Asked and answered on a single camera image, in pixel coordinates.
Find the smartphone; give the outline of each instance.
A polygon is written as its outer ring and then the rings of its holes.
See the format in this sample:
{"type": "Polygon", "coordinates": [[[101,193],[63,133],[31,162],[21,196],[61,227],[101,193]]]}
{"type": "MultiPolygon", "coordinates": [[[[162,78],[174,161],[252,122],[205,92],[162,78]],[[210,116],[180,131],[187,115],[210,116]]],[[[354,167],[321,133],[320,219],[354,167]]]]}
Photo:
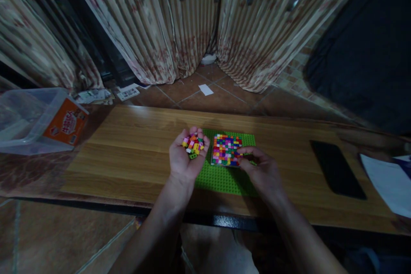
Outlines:
{"type": "Polygon", "coordinates": [[[340,148],[321,141],[310,140],[310,143],[330,189],[339,195],[366,200],[367,196],[340,148]]]}

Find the plastic storage box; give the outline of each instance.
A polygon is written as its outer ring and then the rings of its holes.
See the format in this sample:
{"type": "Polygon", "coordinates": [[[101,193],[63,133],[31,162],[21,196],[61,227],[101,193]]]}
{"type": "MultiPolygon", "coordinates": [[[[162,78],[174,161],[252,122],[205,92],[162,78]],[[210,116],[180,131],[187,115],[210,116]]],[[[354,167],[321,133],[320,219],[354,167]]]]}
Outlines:
{"type": "Polygon", "coordinates": [[[88,114],[64,88],[7,91],[0,97],[0,152],[70,151],[88,114]]]}

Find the colorful brick mosaic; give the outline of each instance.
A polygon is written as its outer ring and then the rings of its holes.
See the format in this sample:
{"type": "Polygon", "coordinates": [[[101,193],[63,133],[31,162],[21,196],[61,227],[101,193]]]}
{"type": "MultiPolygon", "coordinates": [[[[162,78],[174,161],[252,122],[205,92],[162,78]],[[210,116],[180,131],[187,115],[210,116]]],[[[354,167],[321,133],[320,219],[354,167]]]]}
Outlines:
{"type": "Polygon", "coordinates": [[[182,146],[185,147],[185,151],[188,153],[190,159],[194,159],[200,154],[200,151],[204,149],[204,140],[197,138],[197,133],[194,133],[184,138],[182,146]]]}
{"type": "Polygon", "coordinates": [[[238,159],[243,155],[237,152],[243,146],[241,137],[216,134],[213,143],[211,165],[239,167],[238,159]]]}

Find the right hand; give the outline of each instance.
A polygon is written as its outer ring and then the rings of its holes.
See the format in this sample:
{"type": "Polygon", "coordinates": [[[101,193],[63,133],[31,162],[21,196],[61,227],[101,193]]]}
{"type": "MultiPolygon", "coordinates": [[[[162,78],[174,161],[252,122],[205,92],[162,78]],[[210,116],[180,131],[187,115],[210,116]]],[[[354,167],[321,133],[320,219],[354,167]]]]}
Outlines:
{"type": "Polygon", "coordinates": [[[239,148],[237,152],[240,154],[250,153],[251,160],[257,164],[257,166],[251,164],[246,157],[239,161],[241,169],[248,174],[263,199],[276,201],[278,198],[286,197],[277,162],[271,156],[254,146],[239,148]]]}

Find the curtain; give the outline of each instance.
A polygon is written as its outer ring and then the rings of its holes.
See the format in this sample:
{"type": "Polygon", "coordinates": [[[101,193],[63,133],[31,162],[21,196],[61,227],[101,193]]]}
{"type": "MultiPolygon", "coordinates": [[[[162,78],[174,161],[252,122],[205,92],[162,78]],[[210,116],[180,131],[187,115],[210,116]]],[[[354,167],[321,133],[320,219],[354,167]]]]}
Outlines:
{"type": "Polygon", "coordinates": [[[86,1],[142,82],[189,76],[216,34],[222,70],[262,92],[343,0],[86,1]]]}
{"type": "MultiPolygon", "coordinates": [[[[0,61],[38,87],[72,95],[102,88],[100,74],[54,0],[0,0],[0,61]]],[[[14,84],[0,78],[7,89],[14,84]]]]}
{"type": "Polygon", "coordinates": [[[213,0],[86,0],[143,83],[194,73],[215,28],[213,0]]]}
{"type": "Polygon", "coordinates": [[[243,89],[264,91],[343,0],[222,0],[217,56],[243,89]]]}

